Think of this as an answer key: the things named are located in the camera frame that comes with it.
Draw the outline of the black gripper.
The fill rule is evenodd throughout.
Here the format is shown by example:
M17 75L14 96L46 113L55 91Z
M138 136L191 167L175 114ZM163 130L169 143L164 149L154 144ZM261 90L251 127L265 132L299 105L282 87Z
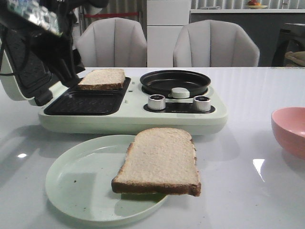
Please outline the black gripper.
M0 50L12 31L24 41L26 53L48 64L64 86L75 86L80 82L76 72L85 70L79 51L72 50L73 10L78 6L77 0L2 0Z

